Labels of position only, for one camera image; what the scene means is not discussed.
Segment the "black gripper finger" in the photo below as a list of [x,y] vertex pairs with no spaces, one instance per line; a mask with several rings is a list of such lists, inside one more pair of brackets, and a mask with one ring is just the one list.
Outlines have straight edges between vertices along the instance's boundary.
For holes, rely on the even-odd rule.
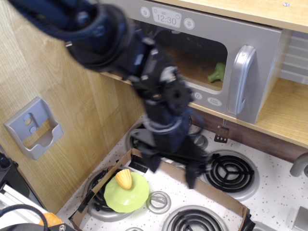
[[203,163],[187,164],[188,169],[185,175],[189,189],[193,189],[196,179],[206,172],[206,165]]
[[161,163],[161,156],[157,153],[147,153],[145,151],[141,151],[141,156],[145,165],[155,173],[160,166]]

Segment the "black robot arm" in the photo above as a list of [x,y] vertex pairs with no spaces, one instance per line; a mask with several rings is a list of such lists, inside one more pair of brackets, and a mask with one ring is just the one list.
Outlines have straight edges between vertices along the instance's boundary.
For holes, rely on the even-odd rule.
[[170,57],[112,4],[12,0],[11,5],[38,29],[62,40],[83,67],[129,80],[146,112],[144,128],[131,134],[144,163],[153,172],[163,157],[181,163],[194,188],[208,157],[189,133],[192,91]]

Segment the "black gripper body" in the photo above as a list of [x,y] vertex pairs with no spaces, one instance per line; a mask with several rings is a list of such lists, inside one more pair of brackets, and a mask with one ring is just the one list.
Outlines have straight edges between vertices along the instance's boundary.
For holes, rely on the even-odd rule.
[[152,133],[154,138],[154,149],[145,151],[147,153],[157,152],[162,158],[167,158],[183,164],[204,163],[206,172],[209,170],[208,154],[196,146],[190,139],[191,119],[189,117],[179,118],[174,124],[166,127],[154,127],[146,118],[143,125]]

